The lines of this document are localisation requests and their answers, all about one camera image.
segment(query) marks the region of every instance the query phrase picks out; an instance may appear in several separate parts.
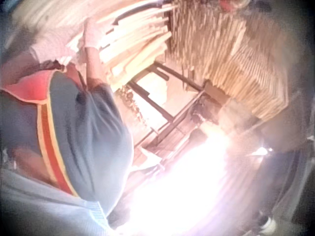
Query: person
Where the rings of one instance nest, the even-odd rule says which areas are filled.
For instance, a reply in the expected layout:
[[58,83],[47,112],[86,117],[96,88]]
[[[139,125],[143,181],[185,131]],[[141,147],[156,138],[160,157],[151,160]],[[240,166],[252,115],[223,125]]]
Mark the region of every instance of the person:
[[126,183],[132,136],[104,76],[104,29],[93,19],[83,34],[86,84],[74,64],[62,72],[49,62],[73,55],[65,46],[72,33],[47,32],[1,66],[1,216],[11,235],[113,233],[106,217]]

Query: stack of wood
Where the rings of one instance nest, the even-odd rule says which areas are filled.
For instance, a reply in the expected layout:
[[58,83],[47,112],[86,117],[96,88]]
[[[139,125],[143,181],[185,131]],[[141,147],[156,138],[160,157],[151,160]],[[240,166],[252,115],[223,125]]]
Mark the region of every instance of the stack of wood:
[[[174,8],[158,0],[24,0],[12,16],[18,29],[28,28],[37,35],[59,27],[81,26],[92,16],[98,24],[113,22],[114,29],[106,35],[100,57],[116,91],[164,54],[165,41],[172,35],[164,14]],[[68,46],[78,50],[82,34],[81,28]]]
[[246,18],[198,0],[175,3],[171,56],[184,69],[194,68],[196,83],[210,80],[263,121],[287,106],[286,69],[274,56],[283,54],[280,27],[261,14]]

